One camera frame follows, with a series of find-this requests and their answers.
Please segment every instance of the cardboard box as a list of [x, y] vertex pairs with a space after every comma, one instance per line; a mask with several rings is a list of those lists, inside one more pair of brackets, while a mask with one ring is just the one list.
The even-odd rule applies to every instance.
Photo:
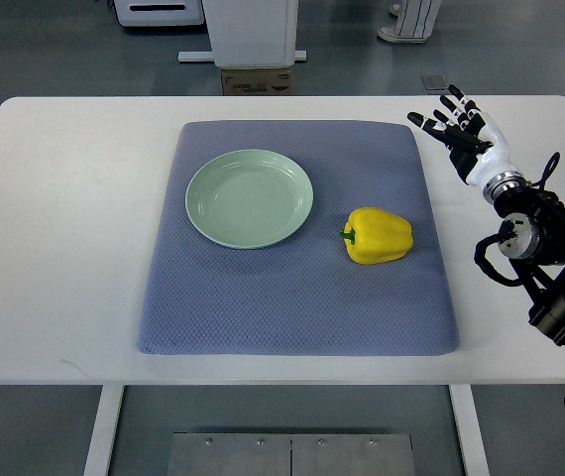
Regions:
[[224, 96], [291, 96], [291, 66], [221, 68]]

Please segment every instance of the white machine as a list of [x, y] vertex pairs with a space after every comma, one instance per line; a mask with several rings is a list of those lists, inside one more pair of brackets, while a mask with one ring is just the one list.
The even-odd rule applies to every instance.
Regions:
[[201, 0], [114, 0], [117, 21], [123, 27], [201, 25]]

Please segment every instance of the blue cushion mat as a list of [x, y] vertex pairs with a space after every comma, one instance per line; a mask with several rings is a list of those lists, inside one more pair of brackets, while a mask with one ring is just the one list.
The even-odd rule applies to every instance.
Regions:
[[[215, 244], [189, 222], [185, 190], [239, 149], [296, 161], [314, 192], [304, 224], [256, 250]], [[402, 259], [354, 263], [338, 231], [355, 208], [406, 218]], [[365, 121], [186, 124], [172, 163], [138, 340], [158, 354], [439, 355], [458, 332], [419, 154], [410, 130]]]

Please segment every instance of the green plate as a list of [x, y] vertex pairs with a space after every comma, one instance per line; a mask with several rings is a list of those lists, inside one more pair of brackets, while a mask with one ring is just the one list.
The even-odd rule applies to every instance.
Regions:
[[300, 227], [312, 204], [305, 171], [288, 157], [258, 149], [208, 162], [185, 192], [187, 216], [196, 229], [230, 248], [278, 243]]

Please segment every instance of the white sneaker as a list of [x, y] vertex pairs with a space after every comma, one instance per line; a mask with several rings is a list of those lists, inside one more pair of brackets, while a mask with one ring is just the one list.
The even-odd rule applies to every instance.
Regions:
[[427, 38], [401, 37], [395, 33], [395, 27], [381, 27], [378, 37], [390, 43], [425, 43]]
[[393, 5], [391, 5], [391, 8], [389, 9], [389, 13], [394, 17], [398, 17], [400, 11], [401, 11], [400, 3], [394, 3]]

